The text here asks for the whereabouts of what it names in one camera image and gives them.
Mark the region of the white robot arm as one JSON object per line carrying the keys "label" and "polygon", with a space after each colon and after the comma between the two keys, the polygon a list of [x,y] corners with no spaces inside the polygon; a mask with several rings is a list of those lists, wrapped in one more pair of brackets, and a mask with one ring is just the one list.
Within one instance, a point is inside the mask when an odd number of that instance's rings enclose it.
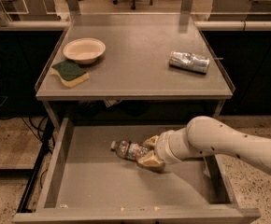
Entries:
{"label": "white robot arm", "polygon": [[154,171],[167,164],[223,154],[271,175],[271,139],[241,133],[211,117],[191,119],[185,128],[170,130],[147,140],[152,150],[137,163]]}

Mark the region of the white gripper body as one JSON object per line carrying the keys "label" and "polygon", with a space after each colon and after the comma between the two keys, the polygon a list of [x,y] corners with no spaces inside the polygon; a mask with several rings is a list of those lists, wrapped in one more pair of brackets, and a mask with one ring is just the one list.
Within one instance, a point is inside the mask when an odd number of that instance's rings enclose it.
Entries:
{"label": "white gripper body", "polygon": [[167,164],[173,164],[189,157],[187,134],[185,129],[162,133],[155,146],[155,154]]}

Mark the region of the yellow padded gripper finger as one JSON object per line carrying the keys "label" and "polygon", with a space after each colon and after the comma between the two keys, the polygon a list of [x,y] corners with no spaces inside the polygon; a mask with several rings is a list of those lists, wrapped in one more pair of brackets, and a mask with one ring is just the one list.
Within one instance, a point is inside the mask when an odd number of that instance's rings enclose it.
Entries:
{"label": "yellow padded gripper finger", "polygon": [[137,160],[137,165],[152,172],[161,173],[165,168],[165,163],[155,152],[149,151],[145,156]]}
{"label": "yellow padded gripper finger", "polygon": [[154,135],[153,137],[150,137],[146,139],[143,143],[142,146],[147,148],[147,149],[154,149],[156,147],[156,143],[158,141],[159,136]]}

